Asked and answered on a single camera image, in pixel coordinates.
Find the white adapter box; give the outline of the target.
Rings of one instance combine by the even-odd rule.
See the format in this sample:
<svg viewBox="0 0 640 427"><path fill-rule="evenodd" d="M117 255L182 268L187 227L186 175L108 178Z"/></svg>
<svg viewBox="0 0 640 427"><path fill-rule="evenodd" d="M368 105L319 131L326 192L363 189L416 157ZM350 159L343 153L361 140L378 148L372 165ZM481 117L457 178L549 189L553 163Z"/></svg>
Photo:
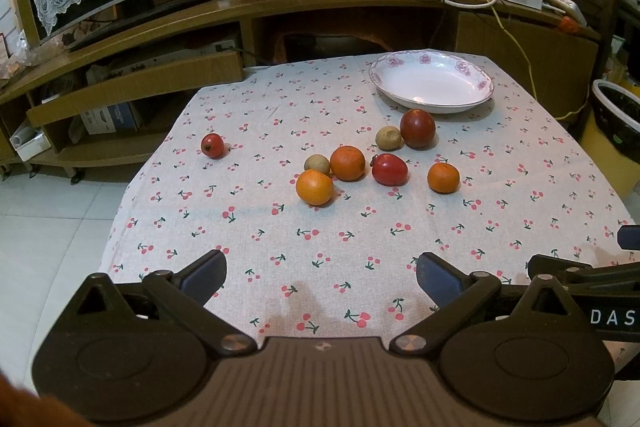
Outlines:
<svg viewBox="0 0 640 427"><path fill-rule="evenodd" d="M567 14L576 20L576 22L580 26L586 26L587 21L582 14L582 11L579 9L579 6L572 0L549 0L549 2L554 5L556 8L562 9Z"/></svg>

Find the orange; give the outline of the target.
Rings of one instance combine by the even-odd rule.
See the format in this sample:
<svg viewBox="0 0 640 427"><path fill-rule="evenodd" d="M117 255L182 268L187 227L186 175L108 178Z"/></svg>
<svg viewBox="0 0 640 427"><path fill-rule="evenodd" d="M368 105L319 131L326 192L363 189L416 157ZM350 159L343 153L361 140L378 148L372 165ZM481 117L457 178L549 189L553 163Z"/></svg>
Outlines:
<svg viewBox="0 0 640 427"><path fill-rule="evenodd" d="M453 165L438 162L428 170L427 184L436 193L454 193L460 185L460 172Z"/></svg>
<svg viewBox="0 0 640 427"><path fill-rule="evenodd" d="M351 145L337 147L330 157L330 168L341 181L357 181L366 173L367 161L359 148Z"/></svg>
<svg viewBox="0 0 640 427"><path fill-rule="evenodd" d="M305 170L296 181L296 193L306 204L311 206L326 205L334 193L332 179L321 171Z"/></svg>

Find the small red pomegranate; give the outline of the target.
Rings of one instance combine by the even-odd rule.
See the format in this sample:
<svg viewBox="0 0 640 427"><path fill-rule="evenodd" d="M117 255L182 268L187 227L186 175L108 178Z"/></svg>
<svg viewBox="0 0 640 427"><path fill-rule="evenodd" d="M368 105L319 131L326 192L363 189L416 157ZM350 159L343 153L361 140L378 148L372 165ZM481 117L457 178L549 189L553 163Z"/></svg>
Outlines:
<svg viewBox="0 0 640 427"><path fill-rule="evenodd" d="M210 132L201 139L201 151L210 159L218 159L227 153L227 147L218 133Z"/></svg>

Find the small red object on cabinet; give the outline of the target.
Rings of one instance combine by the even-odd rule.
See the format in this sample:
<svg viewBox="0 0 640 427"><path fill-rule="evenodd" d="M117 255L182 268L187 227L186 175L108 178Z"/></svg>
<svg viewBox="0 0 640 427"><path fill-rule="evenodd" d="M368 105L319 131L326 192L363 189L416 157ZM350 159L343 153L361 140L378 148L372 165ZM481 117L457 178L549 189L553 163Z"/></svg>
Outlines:
<svg viewBox="0 0 640 427"><path fill-rule="evenodd" d="M567 35L579 34L580 28L582 28L582 26L580 26L580 23L578 23L577 20L574 20L574 18L571 18L570 16L563 16L562 20L559 21L556 27L559 29L559 31L562 31Z"/></svg>

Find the cherry print tablecloth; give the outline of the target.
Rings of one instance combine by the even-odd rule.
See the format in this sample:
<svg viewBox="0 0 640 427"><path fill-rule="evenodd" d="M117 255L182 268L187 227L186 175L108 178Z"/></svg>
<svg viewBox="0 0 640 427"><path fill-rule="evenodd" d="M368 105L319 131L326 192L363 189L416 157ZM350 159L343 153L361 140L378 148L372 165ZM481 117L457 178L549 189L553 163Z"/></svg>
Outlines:
<svg viewBox="0 0 640 427"><path fill-rule="evenodd" d="M342 145L372 156L375 133L401 117L370 83L370 63L282 65L198 91L129 183L102 270L134 282L217 248L228 275L208 307L250 337L390 340L434 310L414 275L425 251L513 284L527 282L536 254L595 267L638 259L617 245L631 217L603 174L486 58L494 95L440 118L429 150L400 151L406 184L340 181L329 205L306 205L295 183L307 157ZM224 139L221 158L201 151L210 132ZM428 186L438 162L460 172L454 193Z"/></svg>

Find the wooden tv cabinet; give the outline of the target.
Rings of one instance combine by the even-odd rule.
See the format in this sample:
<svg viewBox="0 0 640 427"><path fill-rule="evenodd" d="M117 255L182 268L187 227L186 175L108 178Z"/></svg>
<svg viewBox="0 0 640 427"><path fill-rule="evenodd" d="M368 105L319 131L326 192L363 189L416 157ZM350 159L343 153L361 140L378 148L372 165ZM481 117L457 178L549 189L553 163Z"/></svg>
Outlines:
<svg viewBox="0 0 640 427"><path fill-rule="evenodd" d="M9 137L22 124L49 148L33 166L79 176L137 164L160 145L194 90L239 80L242 69L327 56L435 48L485 55L555 115L582 101L599 72L602 36L567 35L562 17L500 1L208 0L78 46L1 91L1 168L20 158Z"/></svg>

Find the white floral plate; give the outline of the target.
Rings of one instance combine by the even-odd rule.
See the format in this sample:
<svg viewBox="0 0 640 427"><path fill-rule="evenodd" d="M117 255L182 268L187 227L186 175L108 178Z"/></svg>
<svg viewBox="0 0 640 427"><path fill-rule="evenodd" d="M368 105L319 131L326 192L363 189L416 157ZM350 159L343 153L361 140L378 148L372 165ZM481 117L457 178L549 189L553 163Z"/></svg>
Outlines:
<svg viewBox="0 0 640 427"><path fill-rule="evenodd" d="M427 113L466 112L492 98L495 86L480 66L449 53L393 52L369 66L376 89L394 102Z"/></svg>

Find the white rimmed black bin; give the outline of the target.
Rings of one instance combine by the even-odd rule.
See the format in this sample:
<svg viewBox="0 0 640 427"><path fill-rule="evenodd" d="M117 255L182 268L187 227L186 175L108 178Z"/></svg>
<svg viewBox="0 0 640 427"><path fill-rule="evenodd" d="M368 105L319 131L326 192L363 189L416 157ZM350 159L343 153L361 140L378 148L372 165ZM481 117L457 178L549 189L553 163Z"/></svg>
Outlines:
<svg viewBox="0 0 640 427"><path fill-rule="evenodd" d="M608 80L594 80L592 110L598 128L616 150L638 162L640 155L638 96Z"/></svg>

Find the dark red apple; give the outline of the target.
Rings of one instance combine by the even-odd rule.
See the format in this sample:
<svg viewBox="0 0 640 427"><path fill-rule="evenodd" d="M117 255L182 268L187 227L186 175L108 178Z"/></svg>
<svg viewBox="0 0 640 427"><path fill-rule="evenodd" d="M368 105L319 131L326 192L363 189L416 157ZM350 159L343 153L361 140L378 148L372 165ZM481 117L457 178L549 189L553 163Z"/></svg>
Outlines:
<svg viewBox="0 0 640 427"><path fill-rule="evenodd" d="M409 109L400 120L401 138L412 148L429 147L435 136L433 117L423 109Z"/></svg>

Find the brown kiwi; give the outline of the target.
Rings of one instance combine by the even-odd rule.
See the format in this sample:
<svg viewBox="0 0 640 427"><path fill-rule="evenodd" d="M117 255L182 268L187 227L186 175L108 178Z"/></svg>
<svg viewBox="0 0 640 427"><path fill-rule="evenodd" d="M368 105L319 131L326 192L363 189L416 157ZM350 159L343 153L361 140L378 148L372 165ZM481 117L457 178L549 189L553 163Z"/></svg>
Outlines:
<svg viewBox="0 0 640 427"><path fill-rule="evenodd" d="M404 140L398 128L385 126L376 132L375 143L380 150L389 152L390 150L398 150L398 148L401 148Z"/></svg>
<svg viewBox="0 0 640 427"><path fill-rule="evenodd" d="M331 165L330 161L326 156L321 154L310 155L306 158L304 162L304 170L316 170L319 171L326 176L329 176L331 173Z"/></svg>

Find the red oval tomato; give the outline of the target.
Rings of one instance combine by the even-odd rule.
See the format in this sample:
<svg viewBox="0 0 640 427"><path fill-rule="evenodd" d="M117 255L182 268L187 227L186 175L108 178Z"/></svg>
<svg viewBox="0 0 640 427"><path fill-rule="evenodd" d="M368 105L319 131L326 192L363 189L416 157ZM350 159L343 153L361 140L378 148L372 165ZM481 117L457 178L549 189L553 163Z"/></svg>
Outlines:
<svg viewBox="0 0 640 427"><path fill-rule="evenodd" d="M405 184L409 176L405 161L394 154L375 155L370 167L375 181L386 186Z"/></svg>

